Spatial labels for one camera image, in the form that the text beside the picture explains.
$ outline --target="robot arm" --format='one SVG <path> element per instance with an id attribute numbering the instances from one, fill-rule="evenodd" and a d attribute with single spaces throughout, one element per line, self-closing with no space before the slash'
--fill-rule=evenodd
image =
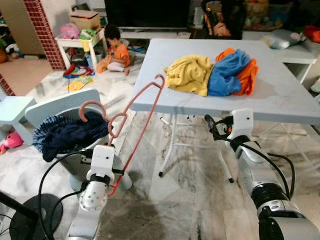
<path id="1" fill-rule="evenodd" d="M 218 130 L 214 120 L 209 115 L 205 116 L 205 120 L 213 138 L 221 139 L 215 138 Z M 259 154 L 239 145 L 245 144 L 268 156 L 256 142 L 250 141 L 252 111 L 234 110 L 226 122 L 232 125 L 232 132 L 227 138 L 234 140 L 227 142 L 227 145 L 235 152 L 242 181 L 257 209 L 260 240 L 319 240 L 319 229 L 290 201 L 270 164 Z"/>
<path id="2" fill-rule="evenodd" d="M 93 240 L 101 215 L 108 200 L 108 187 L 115 179 L 112 172 L 115 149 L 97 145 L 93 149 L 91 169 L 86 178 L 89 183 L 79 197 L 79 210 L 73 220 L 66 240 Z"/>

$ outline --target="toy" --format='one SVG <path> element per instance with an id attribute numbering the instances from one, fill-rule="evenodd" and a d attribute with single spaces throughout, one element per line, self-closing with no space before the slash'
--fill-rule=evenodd
<path id="1" fill-rule="evenodd" d="M 15 148 L 22 145 L 24 141 L 16 131 L 9 131 L 4 140 L 0 144 L 0 154 L 4 154 L 7 149 Z"/>

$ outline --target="marble floor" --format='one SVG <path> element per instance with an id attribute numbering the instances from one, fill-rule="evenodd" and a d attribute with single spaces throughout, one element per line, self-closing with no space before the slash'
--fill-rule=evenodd
<path id="1" fill-rule="evenodd" d="M 130 92 L 139 71 L 128 77 L 121 73 L 103 73 L 95 77 L 101 102 L 111 114 L 122 110 L 130 99 Z M 67 85 L 61 72 L 49 74 L 29 94 L 38 102 L 65 94 Z M 147 112 L 130 112 L 123 134 L 116 142 L 116 152 L 124 161 L 146 119 Z M 108 199 L 96 239 L 98 240 L 257 240 L 258 219 L 250 197 L 238 180 L 238 163 L 231 150 L 222 153 L 235 183 L 229 183 L 217 154 L 214 142 L 206 127 L 179 126 L 177 139 L 190 144 L 211 145 L 208 149 L 174 147 L 163 178 L 159 169 L 169 149 L 171 127 L 164 125 L 153 114 L 142 141 L 128 168 L 133 181 L 131 189 Z M 205 124 L 202 117 L 179 116 L 179 122 Z M 320 228 L 320 169 L 302 174 L 310 166 L 320 163 L 320 144 L 306 135 L 299 124 L 285 124 L 294 140 L 301 146 L 310 162 L 304 160 L 283 129 L 278 126 L 261 138 L 256 137 L 273 122 L 255 121 L 253 139 L 266 152 L 289 157 L 296 168 L 296 186 L 292 201 Z M 290 177 L 285 161 L 274 159 L 284 174 Z M 9 149 L 0 155 L 0 190 L 20 202 L 38 192 L 42 175 L 50 166 L 32 146 Z M 55 166 L 43 186 L 43 192 L 62 197 L 72 192 L 68 172 L 60 164 Z M 65 239 L 74 218 L 78 203 L 75 196 L 63 201 L 62 221 L 54 234 L 56 240 Z M 10 239 L 6 234 L 0 240 Z"/>

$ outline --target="folded clothes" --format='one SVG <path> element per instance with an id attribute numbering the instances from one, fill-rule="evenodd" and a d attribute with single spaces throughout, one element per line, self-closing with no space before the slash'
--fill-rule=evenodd
<path id="1" fill-rule="evenodd" d="M 163 70 L 166 74 L 165 85 L 182 92 L 195 92 L 207 95 L 207 85 L 213 64 L 206 56 L 188 55 L 179 58 Z"/>
<path id="2" fill-rule="evenodd" d="M 251 95 L 255 86 L 255 80 L 256 80 L 256 75 L 258 73 L 259 67 L 257 66 L 257 61 L 252 58 L 250 59 L 249 56 L 246 55 L 246 57 L 243 56 L 243 54 L 246 54 L 244 51 L 237 49 L 237 51 L 241 51 L 241 54 L 239 55 L 239 61 L 242 62 L 243 64 L 237 64 L 239 68 L 242 68 L 240 72 L 236 73 L 234 69 L 230 70 L 230 73 L 233 74 L 233 76 L 236 76 L 236 79 L 240 82 L 241 87 L 239 89 L 239 83 L 237 81 L 232 81 L 231 83 L 234 84 L 234 87 L 230 87 L 230 83 L 228 84 L 229 87 L 229 92 L 232 95 Z M 232 57 L 237 57 L 237 51 L 232 49 L 232 48 L 227 48 L 225 51 L 223 51 L 221 54 L 219 54 L 216 58 L 215 61 L 217 62 L 215 67 L 223 64 L 225 59 L 232 58 Z"/>
<path id="3" fill-rule="evenodd" d="M 63 116 L 50 116 L 33 134 L 34 147 L 51 162 L 57 154 L 81 150 L 108 135 L 108 123 L 96 112 L 86 112 L 88 122 Z"/>
<path id="4" fill-rule="evenodd" d="M 242 89 L 236 77 L 251 61 L 246 52 L 232 48 L 226 49 L 216 57 L 216 63 L 209 77 L 209 96 L 228 96 Z"/>

